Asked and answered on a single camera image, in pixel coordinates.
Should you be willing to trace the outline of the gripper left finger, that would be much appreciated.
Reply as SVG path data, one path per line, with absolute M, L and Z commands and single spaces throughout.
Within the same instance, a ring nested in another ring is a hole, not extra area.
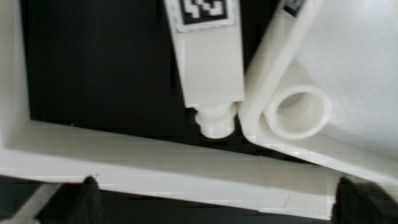
M 55 183 L 44 183 L 39 186 L 19 210 L 14 215 L 0 221 L 0 224 L 41 224 L 37 215 L 58 191 L 58 188 L 60 185 Z

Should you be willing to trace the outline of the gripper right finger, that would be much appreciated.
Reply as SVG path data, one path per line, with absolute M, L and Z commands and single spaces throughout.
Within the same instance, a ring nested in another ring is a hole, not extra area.
M 398 224 L 398 202 L 373 182 L 339 179 L 330 224 Z

